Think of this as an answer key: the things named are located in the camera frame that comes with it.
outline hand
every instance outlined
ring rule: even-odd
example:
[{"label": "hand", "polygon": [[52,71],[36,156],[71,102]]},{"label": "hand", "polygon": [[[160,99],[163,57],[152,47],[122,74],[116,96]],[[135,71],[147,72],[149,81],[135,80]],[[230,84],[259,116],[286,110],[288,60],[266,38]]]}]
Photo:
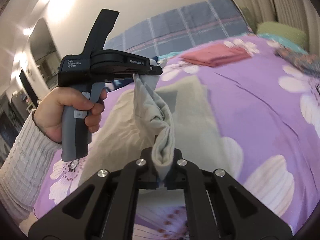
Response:
[{"label": "hand", "polygon": [[[107,92],[102,90],[100,98],[107,98]],[[90,132],[96,132],[99,129],[101,113],[104,105],[92,103],[78,90],[73,88],[57,87],[53,89],[39,104],[34,113],[34,121],[42,132],[52,141],[60,143],[62,141],[62,112],[64,106],[73,106],[75,109],[88,111],[92,115],[84,119]]]}]

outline pillow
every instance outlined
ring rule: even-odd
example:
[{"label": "pillow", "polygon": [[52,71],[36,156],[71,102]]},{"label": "pillow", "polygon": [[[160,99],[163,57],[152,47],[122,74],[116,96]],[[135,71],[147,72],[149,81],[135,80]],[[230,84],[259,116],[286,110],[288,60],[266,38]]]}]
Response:
[{"label": "pillow", "polygon": [[308,46],[308,38],[305,32],[278,22],[263,22],[259,24],[257,34],[262,33],[284,37],[304,49]]}]

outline teal fabric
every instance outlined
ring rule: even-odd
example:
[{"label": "teal fabric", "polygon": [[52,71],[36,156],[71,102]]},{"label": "teal fabric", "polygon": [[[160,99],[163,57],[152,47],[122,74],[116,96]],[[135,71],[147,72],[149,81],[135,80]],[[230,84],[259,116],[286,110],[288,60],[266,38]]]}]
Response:
[{"label": "teal fabric", "polygon": [[304,49],[302,49],[301,47],[299,47],[297,44],[293,43],[292,41],[289,41],[286,38],[280,37],[278,35],[274,35],[274,34],[269,34],[269,33],[261,33],[261,34],[257,34],[258,37],[260,38],[265,38],[268,40],[273,40],[273,41],[277,41],[279,42],[282,46],[289,48],[295,52],[299,52],[302,54],[308,54],[308,52],[306,52]]},{"label": "teal fabric", "polygon": [[183,51],[170,52],[169,54],[161,55],[161,56],[159,56],[158,58],[159,58],[159,59],[164,59],[164,58],[169,59],[169,58],[172,58],[172,57],[175,57],[175,56],[181,54],[182,52],[183,52]]}]

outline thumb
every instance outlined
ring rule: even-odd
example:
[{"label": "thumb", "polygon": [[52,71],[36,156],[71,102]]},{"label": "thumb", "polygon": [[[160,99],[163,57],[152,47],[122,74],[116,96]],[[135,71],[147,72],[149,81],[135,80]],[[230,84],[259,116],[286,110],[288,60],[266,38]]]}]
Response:
[{"label": "thumb", "polygon": [[57,89],[57,103],[61,106],[73,106],[78,110],[90,110],[93,103],[78,90],[59,87]]}]

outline bed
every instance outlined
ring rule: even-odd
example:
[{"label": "bed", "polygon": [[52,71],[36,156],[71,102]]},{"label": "bed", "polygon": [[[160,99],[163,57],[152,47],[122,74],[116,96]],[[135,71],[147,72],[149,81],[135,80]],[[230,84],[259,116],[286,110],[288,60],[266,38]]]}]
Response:
[{"label": "bed", "polygon": [[[186,68],[177,55],[169,59],[157,87],[198,77],[209,91],[208,102],[237,170],[235,179],[295,233],[320,198],[319,80],[276,57],[279,44],[251,34],[232,0],[210,0],[159,14],[106,41],[104,48],[152,58],[226,41],[244,44],[252,58],[219,68]],[[121,94],[133,87],[108,94],[101,125]],[[65,163],[61,151],[55,154],[34,206],[38,218],[76,189],[85,160]],[[62,176],[65,168],[68,174]],[[181,217],[178,225],[173,217]],[[185,234],[184,217],[183,206],[142,209],[134,234],[177,239]]]}]

